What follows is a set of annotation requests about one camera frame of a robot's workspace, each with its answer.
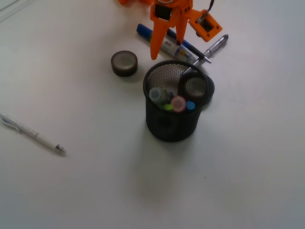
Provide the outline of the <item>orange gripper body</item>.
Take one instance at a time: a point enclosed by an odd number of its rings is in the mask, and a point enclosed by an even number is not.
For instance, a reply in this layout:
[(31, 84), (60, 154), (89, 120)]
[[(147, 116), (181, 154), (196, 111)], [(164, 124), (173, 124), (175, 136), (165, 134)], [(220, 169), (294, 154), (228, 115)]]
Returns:
[(186, 19), (192, 18), (192, 0), (153, 0), (150, 10), (150, 19), (169, 21), (171, 18)]

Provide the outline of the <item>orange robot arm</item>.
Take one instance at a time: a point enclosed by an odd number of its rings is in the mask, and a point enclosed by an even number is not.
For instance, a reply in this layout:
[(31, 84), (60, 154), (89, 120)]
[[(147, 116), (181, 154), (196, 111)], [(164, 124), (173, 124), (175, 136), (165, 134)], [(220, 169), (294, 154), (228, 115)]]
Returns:
[(140, 0), (139, 3), (150, 7), (150, 20), (153, 22), (150, 41), (152, 60), (157, 59), (162, 42), (170, 28), (176, 29), (176, 44), (182, 44), (193, 8), (192, 0)]

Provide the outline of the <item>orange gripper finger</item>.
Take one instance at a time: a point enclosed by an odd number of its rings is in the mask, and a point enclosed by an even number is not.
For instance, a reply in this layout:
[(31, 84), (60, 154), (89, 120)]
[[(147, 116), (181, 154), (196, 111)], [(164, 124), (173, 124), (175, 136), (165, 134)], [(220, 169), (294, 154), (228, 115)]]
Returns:
[(176, 43), (181, 45), (189, 20), (189, 9), (180, 10), (176, 15)]
[(156, 60), (168, 29), (174, 28), (176, 25), (176, 18), (170, 18), (168, 21), (161, 18), (151, 18), (151, 20), (153, 21), (153, 32), (150, 53), (151, 59)]

